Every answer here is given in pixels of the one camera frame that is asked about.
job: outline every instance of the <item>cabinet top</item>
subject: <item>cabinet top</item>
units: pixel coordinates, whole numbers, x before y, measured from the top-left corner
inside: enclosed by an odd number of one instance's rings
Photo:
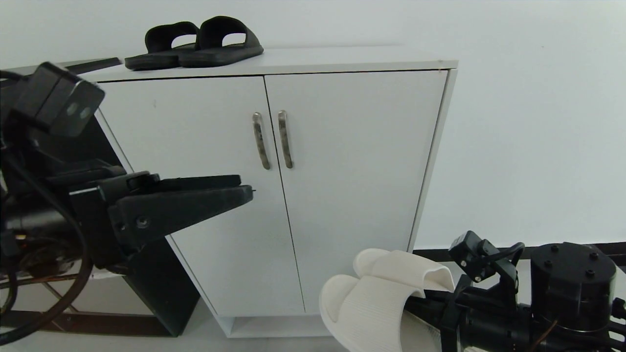
[[[457,60],[442,60],[410,46],[267,49],[254,58],[213,68],[130,71],[122,65],[81,75],[96,82],[159,78],[284,75],[367,71],[448,70]]]

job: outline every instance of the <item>black cable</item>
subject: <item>black cable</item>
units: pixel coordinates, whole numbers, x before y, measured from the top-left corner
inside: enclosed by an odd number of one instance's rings
[[[24,76],[20,75],[19,73],[0,70],[0,79],[2,78],[11,81],[19,81],[24,78]]]
[[[515,263],[517,263],[520,258],[521,258],[521,254],[524,251],[524,248],[526,246],[524,245],[524,243],[522,242],[517,242],[516,244],[512,245],[511,247],[500,251],[500,253],[496,253],[496,254],[492,254],[490,256],[486,256],[483,258],[483,262],[488,263],[488,262],[495,262],[495,261],[499,261],[500,259],[504,259],[509,257],[512,254],[515,254],[515,258],[513,258],[513,260],[515,261]]]
[[[29,184],[35,192],[37,192],[43,199],[45,199],[50,205],[52,205],[56,211],[61,214],[66,221],[74,228],[76,231],[76,235],[79,237],[82,245],[83,245],[83,256],[82,262],[80,265],[80,270],[78,272],[78,277],[74,280],[74,283],[69,288],[68,292],[63,295],[59,301],[54,304],[54,306],[50,307],[48,311],[37,317],[35,320],[28,322],[22,326],[19,326],[11,331],[0,334],[0,346],[4,346],[5,344],[12,343],[21,338],[24,338],[35,331],[43,328],[46,324],[51,322],[54,318],[56,318],[59,314],[63,313],[63,311],[69,307],[69,305],[78,297],[80,292],[83,290],[89,278],[91,276],[91,269],[93,268],[93,263],[91,261],[91,257],[89,255],[89,251],[87,250],[87,245],[85,241],[85,235],[80,228],[80,225],[74,219],[72,214],[68,209],[56,198],[56,196],[50,192],[39,180],[37,180],[34,176],[31,175],[15,158],[14,155],[10,153],[5,153],[3,155],[3,163],[6,162],[10,168],[15,171],[27,184]]]
[[[15,275],[15,270],[9,270],[7,273],[9,277],[9,296],[6,298],[6,301],[2,305],[2,309],[0,309],[0,316],[4,315],[6,312],[10,312],[11,308],[15,304],[15,300],[18,298],[18,276]]]
[[[534,352],[534,350],[539,346],[539,344],[548,337],[548,335],[550,334],[552,329],[554,329],[557,323],[558,323],[558,319],[554,319],[554,321],[552,322],[552,325],[550,325],[550,327],[543,334],[541,334],[541,336],[539,336],[539,338],[536,339],[535,342],[533,342],[533,344],[528,349],[528,352]]]

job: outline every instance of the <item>cabinet door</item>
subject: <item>cabinet door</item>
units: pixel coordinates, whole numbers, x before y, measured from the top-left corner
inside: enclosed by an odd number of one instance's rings
[[[134,171],[239,174],[254,200],[173,235],[221,316],[304,311],[263,78],[105,83],[101,111]],[[270,170],[253,131],[262,117]]]
[[[408,249],[447,72],[266,76],[305,310],[366,248]]]

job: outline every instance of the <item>robotic arm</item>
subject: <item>robotic arm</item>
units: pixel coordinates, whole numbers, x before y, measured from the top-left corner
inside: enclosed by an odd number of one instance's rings
[[[454,292],[428,291],[411,297],[404,309],[441,332],[442,352],[477,347],[510,351],[626,351],[624,300],[613,299],[616,267],[597,249],[580,244],[549,244],[531,255],[532,303],[517,303],[515,266],[523,244],[500,252],[468,231],[454,241],[449,254],[462,268]],[[489,289],[473,287],[494,274]]]
[[[35,129],[62,137],[81,133],[104,98],[98,86],[51,63],[2,94],[0,280],[10,312],[21,284],[57,281],[80,260],[69,291],[36,320],[0,334],[0,346],[21,339],[61,314],[87,283],[93,266],[128,274],[128,263],[151,241],[252,200],[238,175],[161,180],[126,174],[101,160],[63,163],[42,152]],[[32,279],[19,280],[32,276]]]

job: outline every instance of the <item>white wall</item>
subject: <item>white wall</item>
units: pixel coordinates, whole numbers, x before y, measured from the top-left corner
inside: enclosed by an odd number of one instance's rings
[[[143,51],[218,14],[266,48],[404,43],[460,59],[417,248],[626,241],[626,2],[3,1],[0,66]]]

